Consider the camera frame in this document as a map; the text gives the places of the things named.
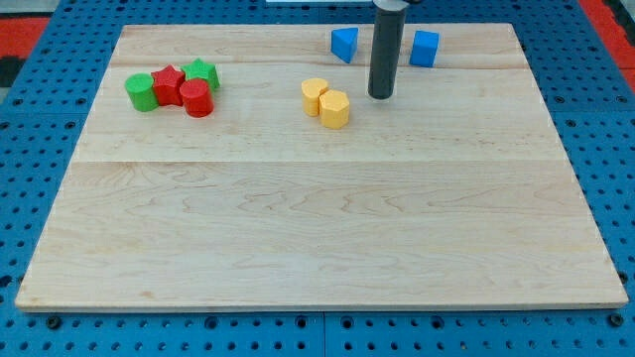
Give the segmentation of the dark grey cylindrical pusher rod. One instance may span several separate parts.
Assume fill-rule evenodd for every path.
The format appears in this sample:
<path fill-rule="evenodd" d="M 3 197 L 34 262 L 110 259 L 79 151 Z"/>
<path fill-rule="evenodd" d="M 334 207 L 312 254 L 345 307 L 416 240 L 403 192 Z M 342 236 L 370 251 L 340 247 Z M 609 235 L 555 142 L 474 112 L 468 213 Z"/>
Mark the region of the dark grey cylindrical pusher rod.
<path fill-rule="evenodd" d="M 406 11 L 405 0 L 375 0 L 376 14 L 368 76 L 368 94 L 386 100 L 393 94 Z"/>

